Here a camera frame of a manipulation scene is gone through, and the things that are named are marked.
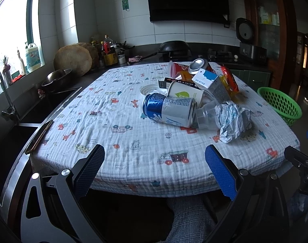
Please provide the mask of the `white paper wrapper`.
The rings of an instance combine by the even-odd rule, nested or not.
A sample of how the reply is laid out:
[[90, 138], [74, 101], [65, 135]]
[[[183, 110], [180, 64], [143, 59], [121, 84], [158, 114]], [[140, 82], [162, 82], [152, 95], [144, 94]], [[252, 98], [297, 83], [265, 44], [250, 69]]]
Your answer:
[[231, 142], [252, 127], [250, 110], [232, 101], [216, 105], [214, 111], [216, 125], [220, 130], [219, 140], [223, 143]]

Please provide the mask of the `orange red snack bag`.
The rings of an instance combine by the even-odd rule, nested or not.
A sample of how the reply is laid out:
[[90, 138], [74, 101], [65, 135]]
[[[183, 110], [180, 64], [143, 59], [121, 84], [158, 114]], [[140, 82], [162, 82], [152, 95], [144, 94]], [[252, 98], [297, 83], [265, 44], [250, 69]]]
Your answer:
[[224, 87], [226, 88], [230, 97], [233, 97], [234, 95], [238, 94], [239, 93], [238, 84], [236, 83], [235, 78], [231, 73], [231, 71], [225, 66], [220, 66], [220, 70], [222, 71], [220, 80], [224, 85]]

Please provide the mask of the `blue white milk carton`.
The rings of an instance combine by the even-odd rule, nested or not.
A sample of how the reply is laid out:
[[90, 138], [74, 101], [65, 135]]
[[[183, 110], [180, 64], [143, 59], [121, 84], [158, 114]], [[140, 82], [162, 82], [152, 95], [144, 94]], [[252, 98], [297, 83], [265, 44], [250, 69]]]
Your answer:
[[199, 71], [193, 76], [192, 81], [202, 90], [207, 91], [218, 103], [230, 101], [225, 86], [222, 84], [219, 76], [205, 69]]

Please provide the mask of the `blue white drink can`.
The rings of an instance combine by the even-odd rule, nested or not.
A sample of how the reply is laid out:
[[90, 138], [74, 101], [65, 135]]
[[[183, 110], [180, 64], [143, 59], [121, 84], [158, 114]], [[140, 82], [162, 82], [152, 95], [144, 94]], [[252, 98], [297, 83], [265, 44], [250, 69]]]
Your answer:
[[143, 113], [149, 119], [185, 128], [193, 125], [196, 107], [193, 98], [166, 97], [159, 93], [146, 95], [142, 105]]

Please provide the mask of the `red cola can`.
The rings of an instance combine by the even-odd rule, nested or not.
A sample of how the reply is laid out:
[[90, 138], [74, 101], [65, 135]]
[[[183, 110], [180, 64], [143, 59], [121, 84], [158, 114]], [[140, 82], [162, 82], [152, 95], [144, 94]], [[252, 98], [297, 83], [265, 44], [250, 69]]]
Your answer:
[[215, 73], [215, 71], [211, 68], [210, 64], [206, 59], [198, 58], [195, 59], [188, 67], [188, 72], [190, 75], [195, 75], [198, 73], [200, 69], [208, 70], [212, 73]]

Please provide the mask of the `white paper cup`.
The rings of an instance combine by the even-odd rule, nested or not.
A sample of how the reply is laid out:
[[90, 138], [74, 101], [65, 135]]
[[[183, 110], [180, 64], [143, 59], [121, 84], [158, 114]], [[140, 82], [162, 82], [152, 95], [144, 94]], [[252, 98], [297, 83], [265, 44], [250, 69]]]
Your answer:
[[168, 97], [171, 98], [193, 98], [197, 107], [200, 107], [202, 104], [203, 91], [186, 84], [173, 81], [169, 86]]

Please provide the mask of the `red cartoon plastic cup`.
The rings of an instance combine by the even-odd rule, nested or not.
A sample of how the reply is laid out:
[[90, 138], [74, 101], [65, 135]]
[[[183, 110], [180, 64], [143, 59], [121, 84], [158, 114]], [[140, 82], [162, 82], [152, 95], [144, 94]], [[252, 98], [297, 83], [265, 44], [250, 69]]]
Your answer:
[[192, 75], [188, 71], [189, 66], [170, 61], [168, 63], [168, 74], [171, 78], [183, 81], [191, 81]]

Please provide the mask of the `white plastic lid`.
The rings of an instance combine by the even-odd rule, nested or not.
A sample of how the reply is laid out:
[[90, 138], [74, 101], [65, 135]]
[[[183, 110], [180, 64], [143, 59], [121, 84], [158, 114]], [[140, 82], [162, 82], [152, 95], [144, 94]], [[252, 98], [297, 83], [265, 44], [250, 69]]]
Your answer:
[[144, 86], [140, 89], [140, 93], [144, 96], [153, 94], [153, 93], [159, 93], [162, 95], [167, 95], [168, 90], [166, 88], [159, 88], [157, 84], [149, 84], [147, 86]]

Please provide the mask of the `black glue box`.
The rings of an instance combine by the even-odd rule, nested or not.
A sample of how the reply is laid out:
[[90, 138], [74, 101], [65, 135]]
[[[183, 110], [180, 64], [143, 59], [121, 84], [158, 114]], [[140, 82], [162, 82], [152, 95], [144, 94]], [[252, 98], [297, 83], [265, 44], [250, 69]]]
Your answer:
[[163, 81], [158, 81], [158, 87], [161, 88], [161, 89], [169, 89], [170, 85], [177, 81], [176, 79], [174, 78], [168, 78], [166, 77]]

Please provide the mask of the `green kitchen cabinet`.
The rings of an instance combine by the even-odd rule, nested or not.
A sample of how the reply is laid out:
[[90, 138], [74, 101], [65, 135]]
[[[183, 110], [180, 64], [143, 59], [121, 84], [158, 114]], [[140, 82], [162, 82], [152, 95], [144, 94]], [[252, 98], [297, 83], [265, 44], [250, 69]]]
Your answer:
[[270, 84], [269, 72], [252, 71], [252, 70], [231, 70], [231, 73], [240, 78], [246, 85], [254, 91], [260, 87], [268, 87]]

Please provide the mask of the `green plastic basket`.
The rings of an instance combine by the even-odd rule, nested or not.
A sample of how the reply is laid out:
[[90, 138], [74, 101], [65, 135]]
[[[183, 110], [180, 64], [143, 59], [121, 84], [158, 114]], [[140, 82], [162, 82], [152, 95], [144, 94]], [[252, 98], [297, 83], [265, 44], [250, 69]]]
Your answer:
[[303, 115], [298, 103], [282, 91], [270, 87], [260, 87], [258, 94], [271, 105], [289, 127]]

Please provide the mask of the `chrome sink faucet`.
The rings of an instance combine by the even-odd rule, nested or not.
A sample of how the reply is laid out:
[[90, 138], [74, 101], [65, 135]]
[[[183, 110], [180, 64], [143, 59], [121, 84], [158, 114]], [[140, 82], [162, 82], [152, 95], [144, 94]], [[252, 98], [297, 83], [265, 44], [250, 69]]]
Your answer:
[[7, 92], [7, 87], [5, 86], [3, 75], [1, 74], [1, 72], [0, 72], [0, 83], [1, 83], [1, 88], [3, 89], [3, 92], [8, 102], [8, 107], [1, 112], [1, 115], [4, 117], [5, 120], [12, 120], [15, 123], [19, 123], [20, 121], [19, 114]]

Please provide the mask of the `round wooden chopping block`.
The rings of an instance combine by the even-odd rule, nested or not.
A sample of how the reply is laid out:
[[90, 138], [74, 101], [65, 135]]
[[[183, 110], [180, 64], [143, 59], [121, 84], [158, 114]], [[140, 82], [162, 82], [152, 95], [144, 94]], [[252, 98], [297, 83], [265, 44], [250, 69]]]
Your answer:
[[79, 42], [60, 48], [54, 57], [55, 70], [72, 69], [79, 77], [100, 68], [97, 49], [90, 43]]

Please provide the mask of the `black wok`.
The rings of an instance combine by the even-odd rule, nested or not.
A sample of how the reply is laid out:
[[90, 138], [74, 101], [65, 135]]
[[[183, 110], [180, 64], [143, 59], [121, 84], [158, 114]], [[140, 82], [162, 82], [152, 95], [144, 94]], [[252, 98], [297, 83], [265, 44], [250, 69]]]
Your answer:
[[156, 55], [160, 55], [164, 61], [177, 61], [177, 60], [187, 60], [191, 58], [191, 49], [189, 45], [184, 41], [167, 41], [162, 43], [158, 50], [150, 55], [140, 58], [140, 60], [145, 60], [152, 58]]

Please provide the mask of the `detergent bottle on windowsill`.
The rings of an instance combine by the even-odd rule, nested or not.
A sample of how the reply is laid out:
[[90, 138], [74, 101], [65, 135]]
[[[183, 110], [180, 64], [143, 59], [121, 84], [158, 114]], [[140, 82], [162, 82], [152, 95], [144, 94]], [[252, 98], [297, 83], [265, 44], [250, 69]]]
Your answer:
[[32, 73], [41, 67], [39, 49], [35, 43], [30, 43], [25, 49], [25, 58], [27, 62], [27, 72]]

